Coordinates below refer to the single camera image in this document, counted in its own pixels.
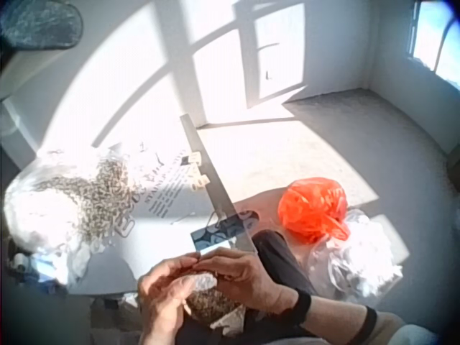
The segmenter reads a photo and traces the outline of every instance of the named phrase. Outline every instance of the white wall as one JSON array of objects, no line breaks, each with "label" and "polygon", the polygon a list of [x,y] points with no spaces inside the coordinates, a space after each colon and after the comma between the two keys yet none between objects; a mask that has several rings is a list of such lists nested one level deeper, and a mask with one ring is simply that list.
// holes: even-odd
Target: white wall
[{"label": "white wall", "polygon": [[407,56],[412,0],[377,0],[379,34],[370,88],[450,152],[460,143],[460,91]]},{"label": "white wall", "polygon": [[105,146],[185,112],[197,126],[250,119],[271,98],[363,85],[369,0],[72,2],[80,44],[9,98],[29,147]]}]

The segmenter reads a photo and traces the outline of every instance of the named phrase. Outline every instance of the black wristband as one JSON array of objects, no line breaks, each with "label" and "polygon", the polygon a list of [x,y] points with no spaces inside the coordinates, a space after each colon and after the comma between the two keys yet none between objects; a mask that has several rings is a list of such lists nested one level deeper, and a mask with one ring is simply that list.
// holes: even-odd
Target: black wristband
[{"label": "black wristband", "polygon": [[363,344],[371,335],[377,323],[377,312],[369,307],[366,307],[366,318],[361,326],[361,329],[356,336],[347,345]]},{"label": "black wristband", "polygon": [[294,289],[299,294],[294,308],[283,311],[277,319],[288,325],[298,326],[305,322],[307,312],[310,309],[311,296],[305,291]]}]

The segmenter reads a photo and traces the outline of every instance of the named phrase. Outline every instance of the finger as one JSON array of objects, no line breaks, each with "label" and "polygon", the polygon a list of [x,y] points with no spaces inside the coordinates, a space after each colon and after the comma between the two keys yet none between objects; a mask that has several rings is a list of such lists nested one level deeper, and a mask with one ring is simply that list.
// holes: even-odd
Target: finger
[{"label": "finger", "polygon": [[157,309],[178,308],[195,288],[196,277],[188,275],[174,280],[157,299]]},{"label": "finger", "polygon": [[209,252],[203,255],[200,259],[206,260],[212,257],[230,257],[230,258],[238,259],[239,257],[243,257],[244,255],[247,255],[247,254],[248,254],[247,252],[243,252],[238,249],[228,249],[228,248],[219,247],[218,249],[213,250],[212,252]]},{"label": "finger", "polygon": [[184,257],[194,257],[195,259],[200,259],[201,253],[200,252],[190,252],[183,255]]},{"label": "finger", "polygon": [[216,272],[219,275],[229,275],[232,277],[238,277],[242,273],[241,262],[238,259],[228,257],[212,257],[200,261],[193,266],[193,269],[197,271]]},{"label": "finger", "polygon": [[237,296],[242,294],[241,289],[236,286],[234,282],[229,282],[221,279],[217,281],[216,289],[231,299],[235,299]]},{"label": "finger", "polygon": [[189,257],[186,255],[161,261],[139,280],[139,293],[141,293],[141,295],[148,295],[150,286],[152,286],[158,278],[167,277],[178,270],[192,267],[196,262],[198,262],[196,257]]}]

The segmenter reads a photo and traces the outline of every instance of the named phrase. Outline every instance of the window frame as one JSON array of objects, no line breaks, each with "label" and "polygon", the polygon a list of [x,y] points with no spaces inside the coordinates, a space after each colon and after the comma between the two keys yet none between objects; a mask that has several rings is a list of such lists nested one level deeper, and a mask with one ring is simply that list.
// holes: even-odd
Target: window frame
[{"label": "window frame", "polygon": [[456,21],[456,18],[455,18],[455,14],[452,14],[452,17],[450,18],[450,20],[447,22],[446,26],[444,27],[443,34],[441,35],[441,41],[440,41],[439,47],[438,47],[438,52],[436,53],[436,61],[435,61],[434,67],[433,67],[433,69],[429,68],[427,65],[425,65],[423,63],[423,61],[421,59],[419,59],[417,57],[414,57],[415,44],[417,42],[417,29],[418,29],[418,20],[419,20],[419,17],[420,17],[421,4],[422,4],[422,2],[428,2],[428,1],[430,1],[430,0],[415,0],[413,2],[412,15],[411,15],[411,19],[410,19],[410,29],[409,29],[409,39],[408,39],[408,49],[407,49],[407,51],[408,51],[409,57],[412,60],[422,64],[425,68],[429,69],[431,72],[433,72],[434,74],[438,75],[436,73],[436,71],[438,70],[439,60],[441,59],[441,53],[442,53],[442,50],[443,50],[444,42],[446,41],[447,35],[449,33],[449,30],[454,25],[454,23]]}]

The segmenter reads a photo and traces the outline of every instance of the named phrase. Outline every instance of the floor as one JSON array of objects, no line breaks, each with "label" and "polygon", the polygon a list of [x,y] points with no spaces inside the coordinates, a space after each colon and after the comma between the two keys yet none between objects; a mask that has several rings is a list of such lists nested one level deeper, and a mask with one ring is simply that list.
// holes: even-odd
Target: floor
[{"label": "floor", "polygon": [[[379,309],[441,331],[458,307],[459,243],[445,155],[404,113],[356,90],[272,106],[269,120],[208,125],[200,136],[238,211],[279,229],[277,203],[296,179],[340,182],[350,206],[380,221],[404,278]],[[298,259],[308,248],[289,238]]]}]

